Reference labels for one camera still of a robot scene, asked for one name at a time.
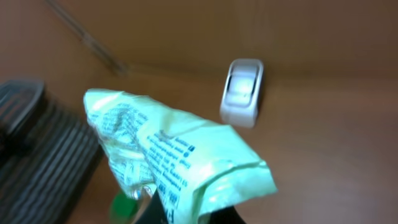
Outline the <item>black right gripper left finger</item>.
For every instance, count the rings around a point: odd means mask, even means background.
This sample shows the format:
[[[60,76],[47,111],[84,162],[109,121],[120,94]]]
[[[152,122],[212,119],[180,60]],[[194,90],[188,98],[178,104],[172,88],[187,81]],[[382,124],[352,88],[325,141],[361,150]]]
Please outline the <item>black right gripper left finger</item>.
[[[155,191],[148,206],[134,224],[169,224],[158,191]]]

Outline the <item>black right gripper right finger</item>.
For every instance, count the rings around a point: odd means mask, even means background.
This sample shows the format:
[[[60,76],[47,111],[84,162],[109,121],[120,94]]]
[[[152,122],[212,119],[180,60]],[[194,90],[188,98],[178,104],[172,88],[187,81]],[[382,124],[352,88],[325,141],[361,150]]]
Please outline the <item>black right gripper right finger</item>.
[[[211,212],[204,221],[207,224],[246,224],[233,206]]]

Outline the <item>green lid white jar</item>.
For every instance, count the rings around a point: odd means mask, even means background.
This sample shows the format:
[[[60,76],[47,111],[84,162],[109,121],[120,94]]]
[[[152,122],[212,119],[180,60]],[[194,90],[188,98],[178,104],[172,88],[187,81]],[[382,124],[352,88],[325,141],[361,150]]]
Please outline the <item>green lid white jar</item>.
[[[132,224],[138,210],[139,201],[129,198],[120,190],[109,208],[109,222],[110,224]]]

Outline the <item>teal snack packet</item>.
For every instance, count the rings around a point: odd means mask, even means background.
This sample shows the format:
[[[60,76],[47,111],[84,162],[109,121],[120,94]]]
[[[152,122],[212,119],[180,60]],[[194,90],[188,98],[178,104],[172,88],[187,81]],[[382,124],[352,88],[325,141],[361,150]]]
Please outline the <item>teal snack packet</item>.
[[[208,223],[277,191],[266,162],[229,125],[124,91],[90,89],[83,102],[124,193],[157,191],[170,223]]]

